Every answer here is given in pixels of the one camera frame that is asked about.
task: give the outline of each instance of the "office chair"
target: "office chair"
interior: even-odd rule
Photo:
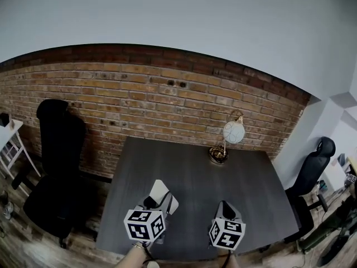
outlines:
[[[23,210],[37,226],[58,237],[62,248],[73,226],[80,222],[88,204],[88,190],[79,176],[79,159],[85,123],[67,111],[68,103],[47,99],[37,109],[42,143],[42,167],[47,174],[36,186],[20,171],[12,186],[21,182],[32,192]]]
[[[299,227],[297,233],[285,238],[285,243],[296,241],[313,229],[310,210],[321,205],[324,211],[327,212],[328,206],[321,194],[317,196],[319,201],[309,206],[302,195],[312,191],[335,151],[334,141],[330,138],[322,137],[316,151],[310,153],[303,162],[294,185],[285,191]]]

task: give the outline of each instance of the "chair armrest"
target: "chair armrest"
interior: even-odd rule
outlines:
[[[308,206],[309,210],[317,208],[317,207],[319,207],[321,205],[322,208],[324,209],[324,211],[327,212],[329,210],[329,207],[327,206],[324,197],[322,196],[322,194],[318,194],[317,197],[319,198],[319,201],[309,205]]]
[[[20,169],[20,171],[11,183],[11,186],[14,190],[16,190],[21,183],[24,183],[25,186],[27,186],[30,190],[33,190],[35,188],[35,186],[27,179],[27,175],[30,170],[31,167],[29,166],[29,164]]]

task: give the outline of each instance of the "gray table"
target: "gray table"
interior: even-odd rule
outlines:
[[[123,220],[129,209],[161,179],[179,202],[165,244],[152,247],[165,260],[206,260],[208,226],[221,200],[231,202],[247,224],[236,252],[284,239],[298,231],[284,189],[267,154],[229,150],[228,161],[213,164],[208,148],[128,137],[105,204],[97,248],[126,254],[132,248]]]

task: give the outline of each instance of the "brick wall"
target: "brick wall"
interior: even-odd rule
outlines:
[[[81,45],[0,64],[0,106],[25,126],[41,154],[36,109],[64,99],[87,126],[81,169],[112,177],[127,136],[217,145],[234,109],[245,138],[228,147],[264,150],[273,159],[310,95],[243,65],[193,52],[133,45]]]

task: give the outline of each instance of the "round lamp shade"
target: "round lamp shade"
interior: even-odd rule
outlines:
[[[245,134],[244,126],[241,122],[230,121],[223,128],[223,137],[224,139],[231,143],[239,143]]]

